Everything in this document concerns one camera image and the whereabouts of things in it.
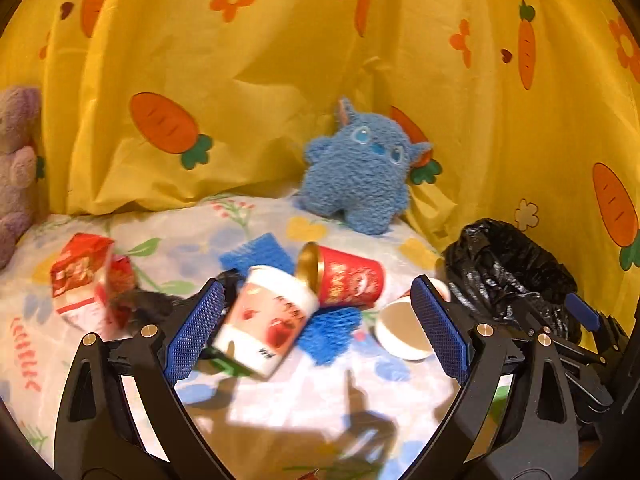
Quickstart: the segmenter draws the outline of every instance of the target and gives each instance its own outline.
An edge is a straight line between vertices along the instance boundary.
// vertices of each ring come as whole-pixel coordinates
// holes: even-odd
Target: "stuffed animal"
[[[409,207],[407,173],[431,145],[412,144],[398,123],[357,113],[346,98],[338,102],[337,117],[341,128],[333,137],[318,137],[306,146],[311,166],[300,202],[320,216],[343,211],[354,231],[382,234]]]
[[[0,269],[33,223],[36,154],[30,134],[39,112],[38,89],[13,86],[0,93]]]

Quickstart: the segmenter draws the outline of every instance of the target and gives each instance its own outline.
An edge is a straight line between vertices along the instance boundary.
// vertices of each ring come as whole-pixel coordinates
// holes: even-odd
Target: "blue cloth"
[[[221,254],[219,260],[223,269],[238,269],[243,276],[247,276],[249,267],[255,265],[268,265],[289,274],[296,270],[293,260],[272,233],[263,234],[233,251]]]
[[[351,344],[351,333],[360,326],[362,313],[353,306],[322,308],[306,324],[297,345],[316,365],[330,365]]]
[[[407,174],[431,145],[412,144],[398,123],[357,113],[346,98],[340,100],[338,117],[342,128],[333,137],[318,137],[306,146],[310,167],[300,189],[301,204],[325,217],[343,211],[354,231],[382,234],[407,209]]]

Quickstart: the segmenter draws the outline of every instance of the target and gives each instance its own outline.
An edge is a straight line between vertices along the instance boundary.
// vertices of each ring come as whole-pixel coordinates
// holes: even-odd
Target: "white paper cup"
[[[233,343],[228,357],[268,377],[318,306],[301,280],[274,267],[251,267],[214,346],[226,354]]]
[[[447,285],[434,278],[430,280],[442,298],[450,301],[451,294]],[[433,354],[429,339],[412,309],[408,292],[380,311],[374,331],[382,348],[393,356],[407,361],[419,361]]]

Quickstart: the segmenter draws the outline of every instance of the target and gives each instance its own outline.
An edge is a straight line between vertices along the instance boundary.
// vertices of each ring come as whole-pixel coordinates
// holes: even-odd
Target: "metal screw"
[[[480,323],[476,326],[476,332],[478,332],[481,336],[489,337],[494,334],[494,327],[491,325],[487,325],[487,323]]]
[[[145,325],[140,331],[142,337],[153,337],[158,333],[158,327],[155,325]]]
[[[95,343],[95,334],[90,333],[82,338],[82,344],[84,346],[91,346]]]
[[[547,334],[539,334],[538,335],[538,342],[542,346],[549,346],[551,344],[551,338]]]

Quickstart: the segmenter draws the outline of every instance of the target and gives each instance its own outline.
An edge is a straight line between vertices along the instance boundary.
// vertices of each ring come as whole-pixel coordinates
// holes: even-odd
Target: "plush toy ear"
[[[358,117],[358,113],[353,109],[353,105],[346,97],[338,99],[338,111],[336,113],[340,126],[353,123]]]
[[[409,148],[409,160],[411,164],[418,162],[422,154],[428,152],[432,147],[430,142],[416,142],[412,144]]]

